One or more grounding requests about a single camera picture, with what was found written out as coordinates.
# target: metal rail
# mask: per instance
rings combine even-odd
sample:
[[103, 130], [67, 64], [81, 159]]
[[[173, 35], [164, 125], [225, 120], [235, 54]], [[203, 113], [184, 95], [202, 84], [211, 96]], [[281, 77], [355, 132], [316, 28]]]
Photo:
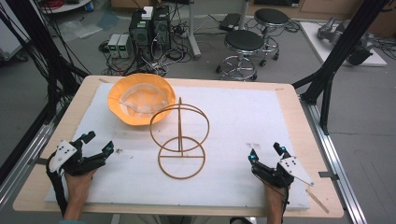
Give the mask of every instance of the metal rail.
[[29, 147], [26, 148], [21, 158], [13, 167], [11, 172], [0, 187], [0, 211], [6, 205], [14, 190], [26, 178], [26, 173], [33, 168], [35, 160], [38, 158], [43, 147], [48, 143], [54, 132], [54, 123], [42, 125], [37, 132]]
[[347, 179], [347, 174], [335, 150], [332, 139], [327, 135], [320, 126], [320, 112], [316, 105], [306, 105], [309, 113], [312, 116], [313, 123], [318, 132], [318, 138], [323, 147], [323, 152], [326, 155], [327, 162], [330, 165], [332, 174], [338, 175], [335, 183], [344, 199], [345, 207], [349, 213], [350, 218], [354, 224], [366, 224], [366, 218], [361, 211], [358, 199], [353, 192], [352, 187]]

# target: hand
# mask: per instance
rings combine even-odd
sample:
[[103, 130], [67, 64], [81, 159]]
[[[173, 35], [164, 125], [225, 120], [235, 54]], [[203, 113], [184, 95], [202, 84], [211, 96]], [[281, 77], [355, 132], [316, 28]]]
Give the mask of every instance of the hand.
[[88, 199], [92, 177], [96, 170], [92, 170], [85, 175], [71, 176], [65, 174], [69, 201], [64, 213], [64, 220], [79, 220], [81, 218], [82, 207]]
[[280, 224], [282, 223], [285, 190], [274, 187], [267, 182], [263, 182], [263, 184], [265, 189], [265, 205], [268, 213], [267, 224]]

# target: power supply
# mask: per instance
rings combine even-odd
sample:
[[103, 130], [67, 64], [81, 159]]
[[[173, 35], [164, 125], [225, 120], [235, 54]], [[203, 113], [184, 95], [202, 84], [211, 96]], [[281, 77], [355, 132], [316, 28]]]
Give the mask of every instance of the power supply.
[[129, 34], [134, 47], [134, 52], [141, 53], [146, 60], [152, 60], [151, 47], [153, 46], [152, 20], [142, 20], [142, 12], [134, 12], [129, 25]]
[[129, 58], [132, 55], [132, 42], [129, 35], [121, 35], [117, 44], [121, 58]]
[[158, 7], [154, 10], [152, 18], [154, 34], [157, 40], [157, 49], [167, 50], [171, 48], [170, 15], [169, 6]]
[[112, 35], [110, 40], [107, 43], [108, 50], [110, 50], [110, 55], [112, 58], [119, 58], [119, 49], [117, 48], [117, 44], [119, 43], [121, 35]]

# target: round stool seat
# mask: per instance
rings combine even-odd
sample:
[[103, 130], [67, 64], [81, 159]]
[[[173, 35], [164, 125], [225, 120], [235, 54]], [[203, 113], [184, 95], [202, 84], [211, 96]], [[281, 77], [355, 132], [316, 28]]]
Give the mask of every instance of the round stool seat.
[[224, 43], [228, 48], [245, 54], [257, 53], [264, 45], [262, 38], [247, 30], [236, 30], [225, 36]]
[[283, 25], [289, 21], [289, 17], [273, 8], [262, 8], [254, 13], [254, 20], [261, 25]]

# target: white bracket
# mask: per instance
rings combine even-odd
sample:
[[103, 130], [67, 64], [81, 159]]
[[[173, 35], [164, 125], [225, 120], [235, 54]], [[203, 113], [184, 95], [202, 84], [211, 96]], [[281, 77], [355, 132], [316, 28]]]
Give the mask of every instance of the white bracket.
[[52, 164], [49, 168], [51, 172], [58, 171], [59, 168], [75, 153], [77, 149], [70, 145], [67, 141], [62, 140], [56, 149], [56, 154], [52, 159]]
[[307, 185], [314, 186], [309, 174], [305, 171], [304, 167], [297, 160], [297, 157], [289, 157], [280, 160], [279, 164], [285, 169], [290, 175], [302, 180]]

